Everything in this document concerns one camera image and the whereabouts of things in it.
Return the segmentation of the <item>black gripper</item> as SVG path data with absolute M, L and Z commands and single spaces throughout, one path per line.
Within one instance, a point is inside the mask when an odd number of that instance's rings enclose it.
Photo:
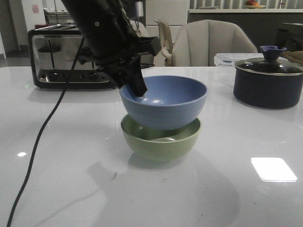
M 137 43 L 102 57 L 97 57 L 90 48 L 83 48 L 78 61 L 80 64 L 95 63 L 118 88 L 129 85 L 136 97 L 142 97 L 147 87 L 140 68 L 140 58 L 142 55 L 155 56 L 160 50 L 158 37 L 140 37 Z

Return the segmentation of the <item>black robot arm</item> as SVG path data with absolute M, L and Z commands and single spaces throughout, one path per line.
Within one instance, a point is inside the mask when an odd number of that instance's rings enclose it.
M 119 0 L 64 0 L 71 18 L 87 42 L 91 53 L 81 56 L 118 88 L 129 85 L 142 97 L 147 87 L 141 72 L 141 56 L 156 56 L 161 50 L 158 37 L 139 37 Z

